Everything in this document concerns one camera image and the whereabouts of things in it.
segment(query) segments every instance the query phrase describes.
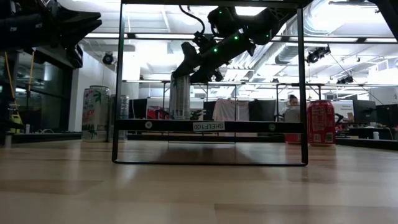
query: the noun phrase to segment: label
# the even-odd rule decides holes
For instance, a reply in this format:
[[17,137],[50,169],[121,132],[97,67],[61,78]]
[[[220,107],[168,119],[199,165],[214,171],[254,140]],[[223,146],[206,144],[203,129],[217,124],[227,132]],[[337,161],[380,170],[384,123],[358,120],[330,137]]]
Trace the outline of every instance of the label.
[[224,131],[224,130],[225,130],[225,124],[222,121],[193,123],[193,131]]

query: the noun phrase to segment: white cloth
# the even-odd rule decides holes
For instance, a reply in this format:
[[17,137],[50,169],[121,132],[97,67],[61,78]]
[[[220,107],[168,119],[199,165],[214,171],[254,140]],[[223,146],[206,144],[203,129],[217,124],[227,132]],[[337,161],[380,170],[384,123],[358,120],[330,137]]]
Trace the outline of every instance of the white cloth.
[[215,121],[235,121],[235,103],[236,103],[236,120],[249,121],[249,103],[235,102],[234,100],[219,99],[216,102],[213,112]]

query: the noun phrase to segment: wooden floor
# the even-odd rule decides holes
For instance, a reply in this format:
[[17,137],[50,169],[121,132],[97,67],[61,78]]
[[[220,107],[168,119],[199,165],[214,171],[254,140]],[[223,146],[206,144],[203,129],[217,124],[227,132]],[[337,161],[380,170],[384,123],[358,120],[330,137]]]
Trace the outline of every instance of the wooden floor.
[[[297,161],[299,150],[136,141],[121,144],[121,157],[284,162]],[[106,143],[0,149],[0,223],[398,223],[394,151],[311,148],[308,167],[289,168],[132,166],[110,158]]]

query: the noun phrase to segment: ceiling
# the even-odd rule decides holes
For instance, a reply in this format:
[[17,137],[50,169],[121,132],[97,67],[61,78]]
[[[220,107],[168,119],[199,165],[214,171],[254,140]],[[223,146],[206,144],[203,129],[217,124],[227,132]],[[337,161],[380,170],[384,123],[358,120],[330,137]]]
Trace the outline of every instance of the ceiling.
[[[115,0],[58,0],[61,5],[77,11],[101,13],[102,26],[94,32],[117,33],[119,30],[119,3]],[[191,13],[201,18],[206,24],[206,33],[210,33],[207,22],[208,13],[215,7],[192,6]],[[258,9],[246,9],[255,12]],[[317,34],[343,37],[393,37],[384,18],[376,13],[376,7],[335,6],[329,0],[314,0],[305,12],[305,20]],[[127,5],[125,32],[183,33],[192,34],[201,29],[200,23],[182,14],[178,6]],[[289,35],[289,29],[280,34]],[[126,40],[125,47],[132,50],[139,58],[141,75],[145,80],[168,79],[173,69],[183,60],[179,40]],[[114,47],[117,40],[85,40],[82,42],[87,51],[103,54],[101,49]],[[306,51],[317,45],[307,47]],[[285,47],[284,44],[268,43],[257,46],[253,57],[243,53],[232,64],[222,69],[224,81],[240,81],[246,77],[249,81],[270,82],[278,78],[280,82],[297,82],[297,54],[287,64],[278,64],[275,57]],[[366,78],[369,69],[377,63],[398,58],[397,44],[330,44],[331,55],[307,67],[308,81],[336,83],[337,78],[346,72],[358,80]]]

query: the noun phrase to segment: metal stand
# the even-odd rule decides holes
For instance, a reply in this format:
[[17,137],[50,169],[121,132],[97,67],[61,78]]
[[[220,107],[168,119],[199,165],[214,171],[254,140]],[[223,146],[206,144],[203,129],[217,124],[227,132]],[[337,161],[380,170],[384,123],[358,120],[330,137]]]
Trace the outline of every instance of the metal stand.
[[[119,130],[136,130],[136,131],[191,131],[198,121],[173,121],[173,120],[142,120],[142,119],[119,119],[120,115],[120,95],[123,71],[123,48],[124,48],[124,8],[126,4],[167,4],[179,5],[186,4],[183,0],[122,0],[120,10],[119,23],[119,47],[118,47],[118,73],[116,80],[116,102],[114,117],[114,132]],[[134,162],[118,160],[118,135],[113,137],[112,161],[117,164],[163,164],[163,165],[204,165],[204,166],[306,166],[308,164],[308,142],[307,142],[307,107],[305,96],[305,61],[304,61],[304,32],[303,32],[303,6],[297,1],[211,1],[211,0],[193,0],[189,2],[192,6],[254,6],[254,7],[276,7],[290,8],[297,10],[298,22],[298,72],[300,77],[300,123],[275,123],[275,122],[224,122],[224,130],[221,132],[235,133],[300,133],[302,135],[301,142],[301,163],[286,164],[264,164],[264,163],[248,163],[248,164],[231,164],[231,163],[211,163],[211,162]]]

